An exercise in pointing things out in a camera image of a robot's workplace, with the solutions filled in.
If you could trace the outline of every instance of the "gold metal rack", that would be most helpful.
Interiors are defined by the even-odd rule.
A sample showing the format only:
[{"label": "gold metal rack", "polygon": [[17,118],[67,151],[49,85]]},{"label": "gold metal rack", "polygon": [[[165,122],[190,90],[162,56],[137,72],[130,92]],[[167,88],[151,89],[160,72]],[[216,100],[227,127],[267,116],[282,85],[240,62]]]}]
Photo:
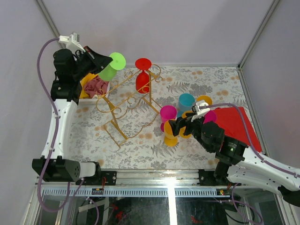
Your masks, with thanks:
[{"label": "gold metal rack", "polygon": [[[151,85],[151,82],[152,82],[152,81],[155,81],[155,82],[159,83],[159,82],[161,81],[161,76],[160,76],[160,74],[161,74],[161,68],[160,68],[158,65],[156,65],[156,64],[152,64],[152,65],[153,65],[153,66],[156,66],[156,67],[159,69],[159,73],[158,73],[158,74],[155,74],[155,73],[151,72],[150,70],[147,70],[147,72],[148,72],[148,74],[149,74],[149,82],[146,83],[146,84],[145,84],[143,87],[141,87],[139,90],[137,90],[136,92],[134,92],[133,94],[131,94],[129,97],[127,97],[126,99],[124,99],[123,101],[121,101],[119,104],[114,105],[114,104],[106,97],[106,94],[112,92],[113,90],[117,89],[119,86],[123,85],[126,81],[128,81],[129,79],[131,79],[131,78],[133,78],[134,76],[136,76],[137,74],[139,74],[139,72],[141,72],[141,70],[138,70],[138,71],[135,72],[135,73],[133,73],[132,71],[130,71],[130,75],[127,75],[126,72],[125,72],[125,73],[124,73],[124,77],[125,77],[126,79],[125,79],[124,81],[122,81],[121,83],[119,83],[118,80],[113,80],[113,81],[111,81],[111,87],[112,87],[112,89],[110,89],[110,91],[107,92],[106,94],[98,95],[98,96],[97,96],[97,97],[98,97],[98,99],[97,99],[97,101],[96,101],[96,108],[97,108],[97,110],[98,110],[99,112],[101,112],[101,113],[111,113],[111,114],[112,114],[112,119],[111,119],[110,121],[108,121],[107,123],[105,123],[105,124],[103,125],[103,127],[104,127],[105,131],[109,134],[109,136],[113,139],[113,141],[117,144],[117,146],[118,146],[119,148],[120,148],[121,145],[122,145],[123,143],[125,143],[129,138],[133,138],[133,137],[138,136],[139,133],[142,131],[142,129],[143,129],[144,127],[150,126],[150,125],[154,122],[154,120],[156,119],[156,117],[159,115],[159,110],[160,110],[160,109],[156,109],[156,108],[154,107],[154,105],[152,104],[152,102],[154,102],[155,104],[157,104],[160,108],[161,108],[162,106],[159,105],[159,104],[152,98],[152,88],[151,88],[152,85]],[[148,93],[145,93],[142,97],[140,97],[140,99],[139,99],[139,101],[137,102],[136,106],[135,106],[135,107],[127,106],[125,113],[124,113],[123,115],[119,116],[119,117],[116,117],[117,114],[121,114],[121,112],[122,112],[120,106],[121,106],[123,103],[125,103],[125,102],[128,102],[129,105],[134,104],[134,103],[136,102],[136,98],[134,97],[134,95],[135,95],[136,93],[138,93],[138,91],[140,91],[140,90],[142,90],[143,92],[145,92],[145,91],[143,90],[144,88],[149,88],[149,92],[148,92]],[[104,99],[104,101],[108,104],[108,107],[109,107],[109,109],[110,109],[109,111],[103,111],[103,110],[100,110],[100,109],[99,109],[99,107],[98,107],[98,102],[99,102],[99,100],[101,100],[101,99]],[[124,132],[121,131],[121,129],[120,129],[119,125],[118,125],[118,120],[122,119],[122,118],[123,118],[130,110],[133,110],[133,109],[135,109],[136,107],[138,107],[139,104],[140,104],[140,102],[141,102],[142,100],[143,100],[146,104],[148,104],[148,105],[156,112],[156,115],[155,115],[154,119],[153,119],[150,123],[148,123],[147,125],[143,125],[142,128],[140,129],[140,131],[137,132],[134,136],[128,137],[128,136],[126,136],[126,135],[124,134]],[[118,143],[118,142],[115,140],[115,138],[112,136],[112,134],[107,130],[106,125],[107,125],[108,123],[111,123],[111,124],[118,130],[118,132],[123,136],[124,140],[123,140],[122,142]]]}]

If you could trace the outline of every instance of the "white wall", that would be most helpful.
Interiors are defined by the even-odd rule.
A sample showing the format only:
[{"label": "white wall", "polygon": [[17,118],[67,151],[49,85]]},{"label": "white wall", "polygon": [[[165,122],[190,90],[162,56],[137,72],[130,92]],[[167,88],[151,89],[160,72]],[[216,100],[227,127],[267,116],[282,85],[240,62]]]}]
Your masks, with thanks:
[{"label": "white wall", "polygon": [[[37,174],[31,168],[44,148],[51,105],[38,81],[36,61],[42,45],[53,38],[33,0],[0,3],[0,218],[19,224]],[[42,57],[47,87],[54,78],[53,43]]]},{"label": "white wall", "polygon": [[61,34],[129,65],[238,64],[272,0],[44,0]]},{"label": "white wall", "polygon": [[243,71],[272,158],[300,167],[300,1],[284,0]]}]

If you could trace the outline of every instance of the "pink cloth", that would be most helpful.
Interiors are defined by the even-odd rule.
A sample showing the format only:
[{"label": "pink cloth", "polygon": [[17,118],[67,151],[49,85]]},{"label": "pink cloth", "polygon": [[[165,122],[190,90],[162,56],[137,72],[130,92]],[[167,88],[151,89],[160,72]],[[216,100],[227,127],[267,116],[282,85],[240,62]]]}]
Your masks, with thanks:
[{"label": "pink cloth", "polygon": [[96,76],[94,79],[87,82],[83,89],[91,98],[93,98],[96,94],[105,94],[107,91],[107,85],[108,81],[104,81],[99,76]]}]

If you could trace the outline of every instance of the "metal corner post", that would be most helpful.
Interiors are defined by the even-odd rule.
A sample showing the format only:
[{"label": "metal corner post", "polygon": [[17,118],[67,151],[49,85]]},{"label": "metal corner post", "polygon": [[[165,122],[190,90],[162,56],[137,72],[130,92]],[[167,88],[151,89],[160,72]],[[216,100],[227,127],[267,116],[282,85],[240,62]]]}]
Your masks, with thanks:
[{"label": "metal corner post", "polygon": [[266,15],[264,16],[261,24],[259,25],[252,41],[249,44],[249,47],[247,48],[244,56],[242,57],[238,68],[243,68],[243,66],[245,65],[245,62],[247,60],[247,58],[249,57],[250,53],[252,52],[252,49],[254,48],[257,40],[259,39],[260,35],[262,34],[262,32],[264,31],[266,25],[268,24],[268,21],[270,20],[270,18],[272,17],[273,13],[275,12],[275,10],[277,9],[279,3],[281,2],[281,0],[273,0],[271,6],[269,7]]},{"label": "metal corner post", "polygon": [[[43,0],[35,0],[37,7],[39,8],[39,10],[41,11],[41,14],[43,15],[46,23],[48,24],[48,27],[51,31],[51,33],[53,34],[54,37],[58,38],[60,36],[60,32],[58,31],[51,15],[49,14],[49,11],[46,7],[46,5],[44,4]],[[63,44],[58,43],[58,45],[60,46],[60,48],[65,48]]]}]

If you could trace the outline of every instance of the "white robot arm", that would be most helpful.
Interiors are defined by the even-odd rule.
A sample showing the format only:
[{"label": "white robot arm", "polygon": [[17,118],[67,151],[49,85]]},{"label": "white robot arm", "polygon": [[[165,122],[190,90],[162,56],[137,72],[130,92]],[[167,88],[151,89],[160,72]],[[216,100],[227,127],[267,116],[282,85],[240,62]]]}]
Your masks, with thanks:
[{"label": "white robot arm", "polygon": [[[77,162],[69,160],[69,137],[74,112],[82,90],[80,81],[88,74],[100,73],[112,58],[97,54],[88,46],[79,44],[79,35],[60,36],[60,43],[66,49],[54,53],[55,80],[52,83],[51,98],[57,108],[52,108],[52,117],[46,145],[41,158],[32,160],[32,168],[40,175],[47,158],[50,159],[43,179],[45,181],[76,182],[84,179],[84,184],[102,184],[102,173],[98,162]],[[53,148],[51,142],[59,118],[58,132]]]},{"label": "white robot arm", "polygon": [[214,122],[204,124],[203,116],[210,107],[199,101],[186,118],[170,121],[174,136],[186,127],[184,135],[192,134],[206,151],[215,153],[220,160],[213,173],[199,170],[200,184],[248,184],[283,196],[287,202],[300,206],[300,169],[282,164],[237,139],[225,136],[224,129]]}]

